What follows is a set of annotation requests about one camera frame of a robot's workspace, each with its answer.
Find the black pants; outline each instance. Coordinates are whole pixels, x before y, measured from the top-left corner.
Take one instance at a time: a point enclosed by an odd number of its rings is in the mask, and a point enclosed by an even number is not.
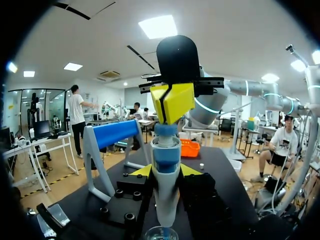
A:
[[[80,122],[78,124],[72,125],[72,131],[74,135],[74,145],[75,145],[76,153],[78,155],[81,154],[80,135],[81,135],[81,138],[84,137],[85,126],[86,126],[86,122]]]

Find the ceiling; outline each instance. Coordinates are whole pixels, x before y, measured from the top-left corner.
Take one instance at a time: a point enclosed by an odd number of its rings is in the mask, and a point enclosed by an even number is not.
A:
[[[225,76],[229,80],[255,81],[273,73],[280,77],[279,87],[286,93],[306,89],[304,74],[290,66],[295,59],[285,47],[293,44],[310,62],[314,49],[307,34],[275,1],[117,0],[107,8],[112,0],[62,2],[91,19],[53,6],[25,40],[14,60],[18,72],[11,74],[9,81],[96,81],[99,73],[116,71],[121,77],[104,83],[106,86],[136,87],[145,83],[140,78],[142,74],[159,70],[155,51],[161,41],[148,39],[138,22],[172,15],[178,34],[195,42],[199,61],[207,73]],[[78,71],[64,70],[69,62],[83,67]],[[36,73],[33,78],[24,78],[23,71]]]

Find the glowing blue ring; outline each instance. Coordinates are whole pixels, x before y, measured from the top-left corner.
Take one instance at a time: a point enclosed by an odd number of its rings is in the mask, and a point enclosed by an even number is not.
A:
[[[292,104],[291,111],[288,112],[287,114],[291,114],[293,112],[293,110],[294,110],[294,101],[292,99],[290,99],[290,100],[291,100],[291,104]]]
[[[198,99],[194,98],[194,100],[200,107],[204,108],[205,110],[209,111],[210,113],[213,113],[213,114],[218,114],[219,113],[219,111],[215,111],[215,110],[212,110],[212,109],[206,107],[201,102],[199,102]]]
[[[319,85],[312,85],[312,86],[308,87],[308,90],[309,89],[320,89],[320,86]]]
[[[278,96],[279,98],[281,97],[281,95],[276,94],[276,93],[266,93],[266,94],[264,95],[264,97],[270,96],[270,95]]]
[[[249,86],[248,86],[248,81],[247,80],[245,80],[245,87],[246,87],[245,95],[248,96],[249,95]]]

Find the white bottle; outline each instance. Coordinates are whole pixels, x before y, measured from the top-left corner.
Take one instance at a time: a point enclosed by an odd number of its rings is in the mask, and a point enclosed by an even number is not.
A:
[[[30,138],[33,139],[35,137],[35,130],[33,128],[30,128],[29,133],[30,133]]]

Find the orange basket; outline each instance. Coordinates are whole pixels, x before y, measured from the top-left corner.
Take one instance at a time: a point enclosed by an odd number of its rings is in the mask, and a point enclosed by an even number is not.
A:
[[[181,157],[196,157],[198,156],[200,145],[189,139],[180,139],[181,141]]]

